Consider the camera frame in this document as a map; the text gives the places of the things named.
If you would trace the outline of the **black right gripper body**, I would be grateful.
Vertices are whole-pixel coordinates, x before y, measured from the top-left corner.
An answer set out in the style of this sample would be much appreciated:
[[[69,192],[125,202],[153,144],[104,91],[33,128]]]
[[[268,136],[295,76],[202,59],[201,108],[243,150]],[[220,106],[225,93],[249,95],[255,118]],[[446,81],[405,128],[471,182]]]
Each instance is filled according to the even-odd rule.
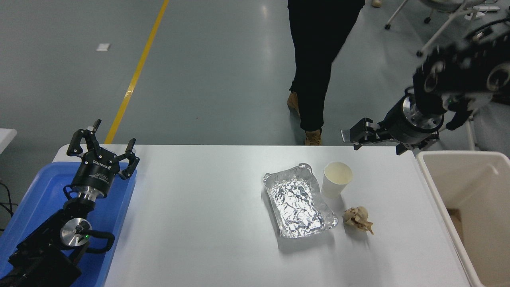
[[[379,138],[404,147],[430,147],[439,139],[439,115],[421,112],[415,100],[399,100],[379,127]]]

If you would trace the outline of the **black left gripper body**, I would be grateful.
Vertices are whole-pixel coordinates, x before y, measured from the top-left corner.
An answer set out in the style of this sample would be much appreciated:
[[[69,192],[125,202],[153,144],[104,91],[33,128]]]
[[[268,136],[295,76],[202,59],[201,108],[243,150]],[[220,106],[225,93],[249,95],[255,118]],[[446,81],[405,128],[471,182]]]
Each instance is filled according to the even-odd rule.
[[[120,172],[120,164],[113,162],[116,157],[116,154],[104,148],[100,148],[99,155],[95,151],[84,153],[71,182],[71,192],[106,198],[116,174]]]

